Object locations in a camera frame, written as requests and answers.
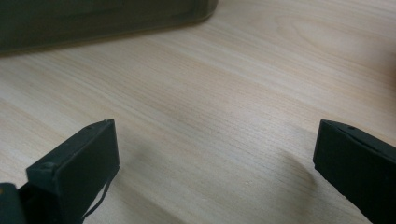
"wood grain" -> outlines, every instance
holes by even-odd
[[[0,182],[115,119],[86,223],[370,223],[314,169],[334,119],[396,145],[396,3],[221,0],[203,23],[0,57]]]

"black object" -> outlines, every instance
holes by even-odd
[[[0,223],[82,223],[119,169],[114,120],[87,126],[28,167],[20,189],[0,184]],[[103,186],[102,199],[87,212]]]
[[[396,148],[349,125],[322,120],[315,168],[373,223],[396,223]]]
[[[3,0],[0,52],[200,21],[219,0]]]

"table surface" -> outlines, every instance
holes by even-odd
[[[207,21],[0,57],[0,182],[114,119],[86,223],[370,223],[312,162],[332,119],[396,145],[396,2],[221,0]]]

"wooden table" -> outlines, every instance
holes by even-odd
[[[396,2],[221,0],[207,21],[0,58],[0,182],[115,119],[86,223],[369,223],[315,169],[333,119],[396,145]]]

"light wood surface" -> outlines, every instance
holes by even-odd
[[[221,0],[207,21],[0,57],[0,182],[115,119],[86,223],[370,223],[314,169],[321,119],[396,146],[396,2]]]

